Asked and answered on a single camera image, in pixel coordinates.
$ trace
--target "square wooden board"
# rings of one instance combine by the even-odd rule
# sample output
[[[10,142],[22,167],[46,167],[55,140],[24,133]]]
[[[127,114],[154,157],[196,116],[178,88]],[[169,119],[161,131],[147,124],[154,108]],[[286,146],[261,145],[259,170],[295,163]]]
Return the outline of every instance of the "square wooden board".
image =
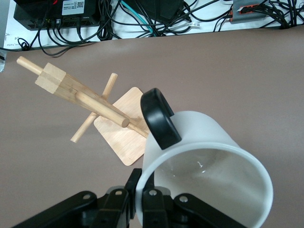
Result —
[[[133,87],[113,105],[134,119],[141,129],[149,132],[140,107],[142,95],[139,88]],[[132,165],[144,154],[146,138],[137,132],[122,128],[101,116],[94,121],[94,126],[125,165]]]

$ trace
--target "mug handle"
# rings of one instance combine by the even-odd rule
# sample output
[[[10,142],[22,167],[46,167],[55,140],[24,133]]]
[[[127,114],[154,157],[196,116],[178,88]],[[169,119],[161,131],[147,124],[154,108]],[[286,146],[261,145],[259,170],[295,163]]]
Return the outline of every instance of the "mug handle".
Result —
[[[174,112],[158,88],[151,89],[141,97],[143,117],[162,150],[181,141],[170,117]]]

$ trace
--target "label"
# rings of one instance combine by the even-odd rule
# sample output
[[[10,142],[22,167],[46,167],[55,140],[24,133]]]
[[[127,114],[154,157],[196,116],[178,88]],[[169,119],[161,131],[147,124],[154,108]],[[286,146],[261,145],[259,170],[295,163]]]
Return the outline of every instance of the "label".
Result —
[[[200,24],[198,22],[191,22],[189,24],[190,27],[200,27]]]
[[[67,0],[62,4],[62,16],[82,14],[85,11],[85,0]]]

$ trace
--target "wooden stand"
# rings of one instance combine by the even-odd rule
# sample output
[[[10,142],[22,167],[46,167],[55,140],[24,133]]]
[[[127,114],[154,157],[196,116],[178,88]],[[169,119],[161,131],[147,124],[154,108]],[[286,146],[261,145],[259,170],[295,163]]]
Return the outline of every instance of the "wooden stand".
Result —
[[[140,109],[142,92],[138,88],[130,89],[111,105],[106,100],[117,79],[116,74],[111,74],[103,95],[99,96],[50,63],[41,68],[24,57],[19,57],[17,63],[39,75],[35,82],[38,86],[91,111],[71,141],[76,143],[99,116],[94,122],[96,128],[125,165],[133,164],[143,155],[148,127]]]

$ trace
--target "white mug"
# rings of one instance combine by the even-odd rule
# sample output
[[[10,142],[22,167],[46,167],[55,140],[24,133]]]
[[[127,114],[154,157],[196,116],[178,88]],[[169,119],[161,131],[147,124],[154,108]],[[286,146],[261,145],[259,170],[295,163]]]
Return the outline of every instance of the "white mug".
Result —
[[[245,227],[261,227],[273,202],[272,182],[261,162],[211,117],[174,114],[158,89],[145,93],[141,106],[151,130],[135,195],[141,224],[143,189],[154,173],[154,185],[168,188],[172,198],[190,193]]]

